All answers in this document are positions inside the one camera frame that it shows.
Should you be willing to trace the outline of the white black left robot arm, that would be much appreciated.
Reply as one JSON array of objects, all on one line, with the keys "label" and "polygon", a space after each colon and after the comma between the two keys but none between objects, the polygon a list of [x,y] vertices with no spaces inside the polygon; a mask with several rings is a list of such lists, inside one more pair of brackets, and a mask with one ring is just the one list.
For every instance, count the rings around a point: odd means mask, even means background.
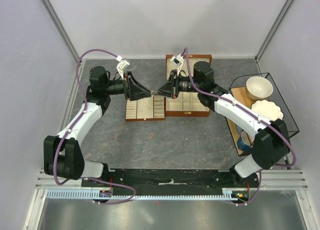
[{"label": "white black left robot arm", "polygon": [[92,178],[99,187],[106,186],[110,175],[99,162],[85,160],[81,144],[92,126],[108,109],[111,96],[124,95],[126,100],[137,101],[151,97],[151,91],[140,84],[131,71],[119,79],[111,79],[110,73],[102,66],[93,67],[89,76],[85,100],[77,115],[59,133],[49,135],[43,142],[44,172],[59,178],[78,180]]}]

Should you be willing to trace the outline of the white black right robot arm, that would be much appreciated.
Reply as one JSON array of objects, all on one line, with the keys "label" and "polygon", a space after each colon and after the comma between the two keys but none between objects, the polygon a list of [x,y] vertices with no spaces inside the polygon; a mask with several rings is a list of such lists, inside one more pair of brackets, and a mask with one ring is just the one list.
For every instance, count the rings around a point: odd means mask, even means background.
[{"label": "white black right robot arm", "polygon": [[187,70],[187,76],[181,76],[182,60],[173,57],[171,61],[176,68],[169,73],[166,83],[155,92],[156,95],[176,99],[180,93],[197,93],[202,105],[230,119],[253,138],[249,156],[231,168],[229,181],[233,186],[242,186],[248,176],[270,169],[293,151],[285,122],[264,117],[237,101],[215,83],[210,63],[198,61],[193,69]]}]

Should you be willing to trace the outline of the small brown jewelry tray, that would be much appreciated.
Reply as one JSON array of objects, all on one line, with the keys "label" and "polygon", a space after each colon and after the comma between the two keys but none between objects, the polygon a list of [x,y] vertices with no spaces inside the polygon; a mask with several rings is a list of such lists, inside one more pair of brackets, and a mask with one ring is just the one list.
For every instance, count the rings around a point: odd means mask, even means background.
[{"label": "small brown jewelry tray", "polygon": [[162,121],[165,120],[165,98],[154,96],[140,100],[127,100],[125,107],[125,121]]}]

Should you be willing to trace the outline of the large brown jewelry box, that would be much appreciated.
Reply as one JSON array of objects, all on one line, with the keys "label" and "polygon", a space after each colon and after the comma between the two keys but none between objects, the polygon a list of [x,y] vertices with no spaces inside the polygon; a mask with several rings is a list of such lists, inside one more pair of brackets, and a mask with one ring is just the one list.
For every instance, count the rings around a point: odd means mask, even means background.
[{"label": "large brown jewelry box", "polygon": [[[200,61],[212,63],[210,54],[190,54],[189,65],[193,76],[194,64]],[[197,92],[180,92],[175,99],[165,99],[166,117],[208,117],[210,109],[201,104]]]}]

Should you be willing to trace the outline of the wooden rack base board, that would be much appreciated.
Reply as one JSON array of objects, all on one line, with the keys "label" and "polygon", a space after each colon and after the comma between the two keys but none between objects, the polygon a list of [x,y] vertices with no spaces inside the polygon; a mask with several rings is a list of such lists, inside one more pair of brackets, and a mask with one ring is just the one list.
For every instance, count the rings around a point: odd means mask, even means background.
[{"label": "wooden rack base board", "polygon": [[[239,101],[241,104],[245,105],[249,109],[251,109],[252,104],[254,104],[256,101],[259,101],[259,100],[250,99],[246,94],[245,87],[232,88],[230,91],[231,91],[231,94],[233,95],[233,97],[237,101]],[[237,140],[239,139],[239,136],[237,135],[237,133],[235,131],[234,122],[232,122],[228,118],[226,119],[226,121],[227,121],[229,130],[231,132],[231,136],[232,136],[233,142],[235,144],[235,148],[236,148],[236,152],[237,152],[238,156],[240,156],[240,157],[247,156],[250,153],[250,149],[246,150],[246,151],[242,151],[237,148]]]}]

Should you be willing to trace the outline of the light blue oblong plate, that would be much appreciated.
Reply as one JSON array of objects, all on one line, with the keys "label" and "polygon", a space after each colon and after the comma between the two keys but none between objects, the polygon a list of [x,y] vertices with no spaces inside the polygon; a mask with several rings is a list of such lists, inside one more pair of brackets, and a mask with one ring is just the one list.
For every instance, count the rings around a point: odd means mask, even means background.
[{"label": "light blue oblong plate", "polygon": [[238,125],[235,124],[235,123],[234,123],[234,129],[235,129],[236,134],[237,134],[239,137],[242,135],[242,133],[243,133],[243,131],[244,131],[240,126],[238,126]]}]

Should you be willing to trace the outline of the white bowl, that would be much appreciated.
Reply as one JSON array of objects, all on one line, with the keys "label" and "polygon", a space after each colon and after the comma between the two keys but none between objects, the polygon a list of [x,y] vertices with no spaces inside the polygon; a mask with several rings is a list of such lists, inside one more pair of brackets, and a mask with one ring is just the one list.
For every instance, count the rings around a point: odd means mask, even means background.
[{"label": "white bowl", "polygon": [[272,95],[274,91],[272,83],[261,76],[250,77],[245,84],[245,92],[252,100],[264,100]]}]

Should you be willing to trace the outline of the blue cup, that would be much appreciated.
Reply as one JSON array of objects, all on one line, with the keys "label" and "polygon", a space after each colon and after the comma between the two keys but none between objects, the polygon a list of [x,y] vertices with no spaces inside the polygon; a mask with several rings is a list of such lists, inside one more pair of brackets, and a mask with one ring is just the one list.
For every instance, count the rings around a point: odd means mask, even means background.
[{"label": "blue cup", "polygon": [[253,141],[247,132],[242,131],[240,137],[236,142],[236,146],[239,150],[247,151],[253,147]]}]

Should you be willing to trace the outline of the white scalloped dish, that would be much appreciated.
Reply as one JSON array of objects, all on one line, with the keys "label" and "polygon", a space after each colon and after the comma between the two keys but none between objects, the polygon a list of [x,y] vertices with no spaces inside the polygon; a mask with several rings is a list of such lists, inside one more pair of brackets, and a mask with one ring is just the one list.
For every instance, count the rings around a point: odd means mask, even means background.
[{"label": "white scalloped dish", "polygon": [[260,116],[270,119],[271,121],[275,121],[277,119],[283,120],[284,118],[282,109],[273,101],[266,99],[257,100],[251,105],[250,109]]}]

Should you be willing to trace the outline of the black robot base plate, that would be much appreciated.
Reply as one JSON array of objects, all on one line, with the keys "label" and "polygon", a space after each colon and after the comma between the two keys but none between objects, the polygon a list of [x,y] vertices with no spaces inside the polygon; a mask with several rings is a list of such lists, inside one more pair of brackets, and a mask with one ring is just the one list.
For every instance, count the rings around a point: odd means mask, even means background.
[{"label": "black robot base plate", "polygon": [[223,188],[247,189],[259,185],[253,173],[239,178],[229,170],[214,169],[130,169],[104,170],[102,181],[126,185],[143,196],[212,196],[221,195]]}]

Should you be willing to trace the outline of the left aluminium frame post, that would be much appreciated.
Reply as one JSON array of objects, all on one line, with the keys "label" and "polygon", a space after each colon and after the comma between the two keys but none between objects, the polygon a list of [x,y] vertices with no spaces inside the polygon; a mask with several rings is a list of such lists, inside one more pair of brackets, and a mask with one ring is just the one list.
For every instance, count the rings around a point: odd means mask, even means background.
[{"label": "left aluminium frame post", "polygon": [[74,44],[72,43],[65,27],[63,26],[62,21],[60,20],[53,4],[50,0],[40,0],[42,5],[44,6],[47,14],[49,15],[51,21],[53,22],[56,30],[58,31],[59,35],[61,36],[63,42],[67,46],[70,54],[72,55],[73,59],[77,62],[80,58]]}]

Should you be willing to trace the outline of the aluminium frame post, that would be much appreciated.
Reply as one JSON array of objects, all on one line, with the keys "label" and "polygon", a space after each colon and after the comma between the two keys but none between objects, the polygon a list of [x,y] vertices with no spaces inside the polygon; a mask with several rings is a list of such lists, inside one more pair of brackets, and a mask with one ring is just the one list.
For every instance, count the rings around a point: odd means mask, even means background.
[{"label": "aluminium frame post", "polygon": [[270,30],[268,31],[265,39],[263,40],[257,54],[255,55],[254,59],[255,62],[258,64],[261,60],[262,56],[264,55],[265,51],[267,50],[268,46],[272,42],[275,34],[279,30],[282,22],[284,21],[286,15],[288,14],[289,10],[291,9],[292,5],[294,4],[295,0],[285,0],[284,4],[282,5],[279,13],[277,14],[273,24],[271,25]]},{"label": "aluminium frame post", "polygon": [[73,59],[77,62],[80,58],[74,44],[72,43],[65,27],[63,26],[62,21],[60,20],[53,4],[50,0],[40,0],[42,5],[44,6],[47,14],[49,15],[51,21],[53,22],[56,30],[58,31],[59,35],[61,36],[63,42],[67,46],[70,54],[72,55]]}]

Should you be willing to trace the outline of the right aluminium frame post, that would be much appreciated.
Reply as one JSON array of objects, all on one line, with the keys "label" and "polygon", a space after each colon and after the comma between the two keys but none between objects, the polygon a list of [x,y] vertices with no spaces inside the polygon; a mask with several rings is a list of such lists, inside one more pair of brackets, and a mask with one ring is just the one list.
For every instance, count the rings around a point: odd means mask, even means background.
[{"label": "right aluminium frame post", "polygon": [[261,60],[262,56],[264,55],[265,51],[267,50],[268,46],[272,42],[275,34],[279,30],[282,22],[284,21],[286,15],[288,14],[289,10],[291,9],[292,5],[294,4],[295,0],[285,0],[284,4],[282,5],[279,13],[277,14],[273,24],[271,25],[270,30],[268,31],[265,39],[263,40],[257,54],[255,55],[254,59],[255,62],[258,64]]}]

